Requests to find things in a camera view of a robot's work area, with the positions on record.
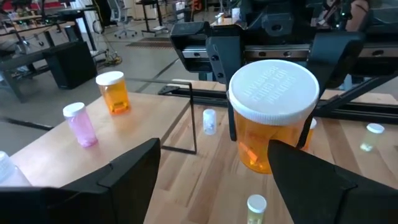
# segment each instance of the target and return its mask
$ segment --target office chair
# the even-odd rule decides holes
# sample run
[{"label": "office chair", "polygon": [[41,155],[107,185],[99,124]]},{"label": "office chair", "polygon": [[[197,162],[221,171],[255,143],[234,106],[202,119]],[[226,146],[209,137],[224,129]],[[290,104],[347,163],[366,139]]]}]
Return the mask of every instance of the office chair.
[{"label": "office chair", "polygon": [[121,22],[123,25],[123,29],[115,32],[114,36],[120,39],[122,34],[127,36],[127,33],[132,32],[131,36],[134,37],[137,31],[126,28],[126,24],[129,24],[131,21],[131,18],[127,16],[127,10],[130,7],[125,7],[123,0],[108,0],[108,4],[111,8],[111,21],[116,23]]}]

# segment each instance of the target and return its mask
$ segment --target orange pill bottle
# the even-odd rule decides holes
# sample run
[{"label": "orange pill bottle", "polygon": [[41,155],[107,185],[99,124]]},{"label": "orange pill bottle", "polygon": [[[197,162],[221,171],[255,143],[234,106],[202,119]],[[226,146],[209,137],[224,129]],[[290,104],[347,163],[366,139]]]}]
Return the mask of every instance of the orange pill bottle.
[{"label": "orange pill bottle", "polygon": [[130,110],[130,102],[123,72],[106,72],[95,78],[106,106],[112,115]]},{"label": "orange pill bottle", "polygon": [[314,109],[319,84],[306,68],[284,60],[261,60],[240,68],[228,89],[234,108],[239,157],[253,171],[271,174],[271,139],[296,146]]}]

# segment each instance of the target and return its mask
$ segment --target wooden tabletop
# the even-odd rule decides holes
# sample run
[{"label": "wooden tabletop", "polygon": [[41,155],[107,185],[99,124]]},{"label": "wooden tabletop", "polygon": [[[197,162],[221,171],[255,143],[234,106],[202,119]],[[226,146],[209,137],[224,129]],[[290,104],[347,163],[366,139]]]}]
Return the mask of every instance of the wooden tabletop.
[{"label": "wooden tabletop", "polygon": [[109,114],[102,97],[87,106],[97,145],[82,148],[63,122],[15,153],[12,160],[33,185],[61,187],[150,138],[164,141],[189,107],[186,98],[129,93],[129,99],[132,111],[119,116]]},{"label": "wooden tabletop", "polygon": [[[225,90],[215,82],[193,82],[193,87]],[[152,137],[160,137],[164,145],[193,149],[186,98],[137,93],[129,97],[133,109],[121,116],[110,116],[102,98],[88,106],[99,139],[97,146],[81,148],[67,124],[62,123],[14,154],[12,160],[34,185],[60,187]],[[385,98],[370,97],[380,103]],[[217,112],[217,132],[212,136],[203,133],[202,112],[207,108]],[[377,148],[364,152],[359,146],[365,123],[317,119],[310,153],[398,188],[397,126],[385,125]],[[240,162],[236,142],[229,138],[226,108],[195,105],[195,123],[197,155],[162,150],[145,224],[247,223],[246,200],[251,194],[261,194],[268,201],[265,224],[293,223],[273,176],[257,174]]]},{"label": "wooden tabletop", "polygon": [[[224,90],[215,82],[193,82],[196,89]],[[380,99],[388,96],[378,95]],[[201,114],[213,108],[217,113],[217,132],[203,133]],[[165,144],[192,147],[189,111],[183,116]],[[246,200],[261,194],[268,201],[265,224],[293,223],[272,175],[257,174],[243,165],[235,142],[229,138],[226,108],[195,105],[198,154],[164,151],[146,224],[232,224],[247,223]],[[365,123],[320,119],[310,153],[357,174],[398,188],[398,127],[385,125],[386,132],[377,149],[359,149],[366,132]]]}]

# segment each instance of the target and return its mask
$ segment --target white cap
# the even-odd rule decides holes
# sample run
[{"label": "white cap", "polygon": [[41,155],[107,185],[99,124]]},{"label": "white cap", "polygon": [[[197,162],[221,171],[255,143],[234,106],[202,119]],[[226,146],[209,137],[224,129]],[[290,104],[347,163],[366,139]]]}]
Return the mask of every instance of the white cap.
[{"label": "white cap", "polygon": [[380,124],[376,124],[376,123],[370,123],[366,126],[366,128],[375,134],[381,134],[384,132],[384,127],[381,126]]},{"label": "white cap", "polygon": [[62,112],[65,117],[71,118],[78,115],[80,112],[84,111],[85,109],[86,109],[85,104],[82,102],[78,102],[78,103],[69,104],[68,106],[64,107]]},{"label": "white cap", "polygon": [[0,182],[8,178],[14,171],[15,165],[7,153],[0,151]]},{"label": "white cap", "polygon": [[203,111],[203,119],[213,119],[216,116],[216,111],[213,109],[205,109]]},{"label": "white cap", "polygon": [[267,201],[261,195],[250,195],[248,198],[248,208],[254,213],[263,213],[267,208]]},{"label": "white cap", "polygon": [[315,118],[312,118],[310,129],[314,129],[317,126],[317,121]]},{"label": "white cap", "polygon": [[229,82],[229,100],[242,116],[269,125],[306,118],[318,101],[319,84],[306,68],[284,60],[241,67]]},{"label": "white cap", "polygon": [[95,82],[99,85],[113,85],[124,79],[123,72],[105,72],[95,77]]}]

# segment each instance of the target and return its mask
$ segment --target clear pill bottle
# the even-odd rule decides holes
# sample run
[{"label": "clear pill bottle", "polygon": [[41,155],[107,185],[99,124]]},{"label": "clear pill bottle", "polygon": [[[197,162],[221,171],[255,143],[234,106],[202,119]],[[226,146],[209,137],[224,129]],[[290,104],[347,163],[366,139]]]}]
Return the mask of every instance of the clear pill bottle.
[{"label": "clear pill bottle", "polygon": [[262,224],[267,200],[261,195],[250,195],[248,198],[248,224]]},{"label": "clear pill bottle", "polygon": [[379,141],[380,135],[384,132],[384,127],[380,124],[370,123],[366,126],[368,130],[365,134],[363,142],[361,144],[361,149],[369,152],[376,146]]},{"label": "clear pill bottle", "polygon": [[22,171],[5,153],[0,151],[0,187],[28,187],[31,186]]},{"label": "clear pill bottle", "polygon": [[207,135],[213,135],[217,131],[217,115],[213,109],[203,111],[203,132]]}]

